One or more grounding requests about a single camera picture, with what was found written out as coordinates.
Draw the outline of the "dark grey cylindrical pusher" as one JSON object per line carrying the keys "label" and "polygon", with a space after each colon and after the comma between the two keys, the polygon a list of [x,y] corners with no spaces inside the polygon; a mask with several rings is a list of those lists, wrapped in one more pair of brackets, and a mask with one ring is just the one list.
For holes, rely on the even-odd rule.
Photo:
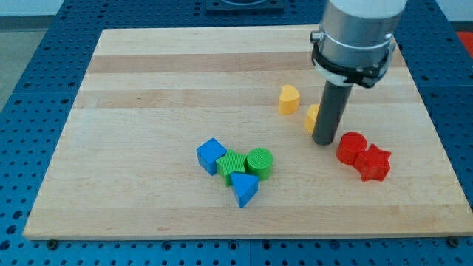
{"label": "dark grey cylindrical pusher", "polygon": [[326,82],[312,133],[315,143],[326,146],[333,142],[352,87]]}

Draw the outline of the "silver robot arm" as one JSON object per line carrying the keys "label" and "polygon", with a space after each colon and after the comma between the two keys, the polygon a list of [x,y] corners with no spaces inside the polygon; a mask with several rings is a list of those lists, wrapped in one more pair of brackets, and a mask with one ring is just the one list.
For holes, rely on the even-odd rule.
{"label": "silver robot arm", "polygon": [[310,34],[312,62],[326,79],[312,138],[333,142],[353,85],[372,88],[386,74],[405,0],[327,0]]}

